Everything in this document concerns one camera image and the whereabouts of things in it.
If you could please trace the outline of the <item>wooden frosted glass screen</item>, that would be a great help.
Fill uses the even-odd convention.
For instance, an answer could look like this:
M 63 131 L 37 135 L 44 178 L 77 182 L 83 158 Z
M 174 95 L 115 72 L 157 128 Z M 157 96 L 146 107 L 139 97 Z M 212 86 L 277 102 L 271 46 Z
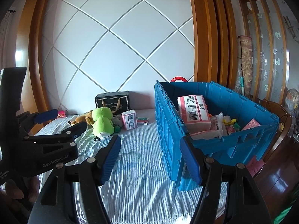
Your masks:
M 239 0 L 246 36 L 252 39 L 253 101 L 282 103 L 289 76 L 286 28 L 278 0 Z

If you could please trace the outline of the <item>wooden chair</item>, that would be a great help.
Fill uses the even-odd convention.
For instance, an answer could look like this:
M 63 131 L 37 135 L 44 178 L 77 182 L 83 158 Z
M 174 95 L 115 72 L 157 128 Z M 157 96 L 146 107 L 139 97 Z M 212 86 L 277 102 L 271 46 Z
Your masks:
M 292 125 L 292 117 L 291 115 L 284 109 L 284 107 L 279 104 L 275 103 L 273 101 L 269 101 L 264 99 L 261 102 L 261 105 L 266 108 L 271 113 L 275 114 L 279 118 L 278 128 L 276 130 L 275 135 L 273 136 L 273 139 L 267 148 L 265 154 L 263 155 L 263 165 L 260 161 L 260 168 L 255 173 L 253 178 L 256 178 L 262 171 L 262 169 L 266 166 L 266 163 L 270 159 L 270 157 L 274 154 L 274 152 L 277 150 L 277 148 L 280 146 L 280 144 L 283 142 L 283 140 L 287 137 L 287 134 L 291 128 Z

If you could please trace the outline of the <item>blue plastic storage crate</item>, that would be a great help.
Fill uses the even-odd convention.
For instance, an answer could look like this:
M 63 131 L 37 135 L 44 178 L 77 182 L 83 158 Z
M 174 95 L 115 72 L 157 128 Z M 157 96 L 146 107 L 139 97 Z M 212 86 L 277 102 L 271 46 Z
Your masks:
M 218 83 L 160 82 L 156 122 L 168 176 L 180 191 L 196 187 L 180 150 L 186 137 L 221 164 L 259 160 L 279 125 L 277 115 Z

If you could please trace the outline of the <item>brown plush toy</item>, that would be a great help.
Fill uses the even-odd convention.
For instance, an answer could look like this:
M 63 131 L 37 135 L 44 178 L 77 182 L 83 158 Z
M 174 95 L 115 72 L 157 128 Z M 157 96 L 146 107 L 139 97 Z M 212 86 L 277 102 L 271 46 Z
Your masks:
M 92 111 L 90 111 L 86 114 L 82 114 L 82 115 L 78 116 L 75 120 L 69 121 L 68 124 L 69 125 L 75 125 L 75 124 L 80 123 L 80 122 L 85 122 L 88 125 L 92 125 L 94 123 L 94 120 L 92 118 Z

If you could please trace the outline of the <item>green frog plush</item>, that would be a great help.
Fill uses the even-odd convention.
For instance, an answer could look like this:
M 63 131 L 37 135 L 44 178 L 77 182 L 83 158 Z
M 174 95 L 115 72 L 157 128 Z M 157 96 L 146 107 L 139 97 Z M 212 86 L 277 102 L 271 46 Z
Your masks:
M 115 132 L 113 126 L 113 115 L 108 107 L 96 108 L 92 111 L 92 119 L 94 123 L 93 134 L 98 138 L 106 138 Z

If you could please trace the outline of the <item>pink small bottle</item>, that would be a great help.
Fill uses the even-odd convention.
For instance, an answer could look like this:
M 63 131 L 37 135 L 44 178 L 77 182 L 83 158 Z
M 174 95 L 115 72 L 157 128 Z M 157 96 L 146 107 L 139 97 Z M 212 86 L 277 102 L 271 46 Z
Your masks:
M 66 117 L 66 111 L 60 110 L 58 111 L 57 118 L 65 118 Z

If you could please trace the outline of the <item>pink white tissue pack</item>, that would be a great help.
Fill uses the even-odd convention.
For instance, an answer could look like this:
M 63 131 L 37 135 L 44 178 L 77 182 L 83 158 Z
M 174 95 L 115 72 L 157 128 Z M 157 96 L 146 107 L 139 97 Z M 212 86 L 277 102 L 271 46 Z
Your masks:
M 177 102 L 180 118 L 184 122 L 189 133 L 210 130 L 210 116 L 202 95 L 178 97 Z

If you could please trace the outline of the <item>pink floral tissue box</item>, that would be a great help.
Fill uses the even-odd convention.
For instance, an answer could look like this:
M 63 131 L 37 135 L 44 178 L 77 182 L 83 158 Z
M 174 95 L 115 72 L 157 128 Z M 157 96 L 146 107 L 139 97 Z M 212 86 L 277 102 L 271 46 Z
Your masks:
M 253 118 L 249 121 L 249 123 L 246 124 L 246 126 L 242 130 L 248 130 L 258 126 L 260 126 L 260 124 Z

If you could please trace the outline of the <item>rolled patterned mat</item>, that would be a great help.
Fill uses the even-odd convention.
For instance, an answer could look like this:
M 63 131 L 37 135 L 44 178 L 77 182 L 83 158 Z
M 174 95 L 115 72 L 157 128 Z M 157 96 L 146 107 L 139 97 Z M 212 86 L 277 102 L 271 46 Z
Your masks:
M 234 91 L 249 97 L 253 77 L 252 38 L 245 35 L 237 39 L 237 78 Z

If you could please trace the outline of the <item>red green flat box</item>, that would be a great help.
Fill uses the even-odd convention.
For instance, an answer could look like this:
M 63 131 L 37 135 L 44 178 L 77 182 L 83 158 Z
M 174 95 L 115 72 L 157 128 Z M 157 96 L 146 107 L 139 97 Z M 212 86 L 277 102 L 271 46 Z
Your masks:
M 137 117 L 136 120 L 137 120 L 137 124 L 140 124 L 140 125 L 148 125 L 149 124 L 149 119 L 146 117 Z

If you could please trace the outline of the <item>pink small box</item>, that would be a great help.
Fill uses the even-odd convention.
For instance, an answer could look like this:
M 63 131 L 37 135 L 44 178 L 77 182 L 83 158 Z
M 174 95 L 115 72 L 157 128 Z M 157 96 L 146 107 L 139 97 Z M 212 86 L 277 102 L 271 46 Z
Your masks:
M 122 113 L 122 121 L 125 130 L 132 130 L 137 128 L 136 111 L 129 110 Z

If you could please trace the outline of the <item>black gift bag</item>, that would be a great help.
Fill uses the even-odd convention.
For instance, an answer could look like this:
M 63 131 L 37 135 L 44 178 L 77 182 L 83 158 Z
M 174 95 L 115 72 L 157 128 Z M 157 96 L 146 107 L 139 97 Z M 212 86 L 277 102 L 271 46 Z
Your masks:
M 131 110 L 129 91 L 116 91 L 101 93 L 95 97 L 96 108 L 108 107 L 112 114 L 121 115 L 123 112 Z

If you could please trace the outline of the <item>wooden door frame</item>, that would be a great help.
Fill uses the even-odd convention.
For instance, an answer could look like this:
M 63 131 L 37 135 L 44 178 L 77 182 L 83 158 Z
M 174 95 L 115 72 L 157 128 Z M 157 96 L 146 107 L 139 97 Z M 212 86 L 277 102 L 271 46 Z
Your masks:
M 196 82 L 235 87 L 237 34 L 231 0 L 191 0 Z

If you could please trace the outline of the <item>grey fluffy plush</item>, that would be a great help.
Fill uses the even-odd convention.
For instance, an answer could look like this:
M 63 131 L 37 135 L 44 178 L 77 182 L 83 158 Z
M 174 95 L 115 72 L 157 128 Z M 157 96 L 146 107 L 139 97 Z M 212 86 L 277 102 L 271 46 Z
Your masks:
M 113 127 L 116 133 L 119 133 L 123 127 L 122 117 L 120 115 L 116 115 L 112 119 Z

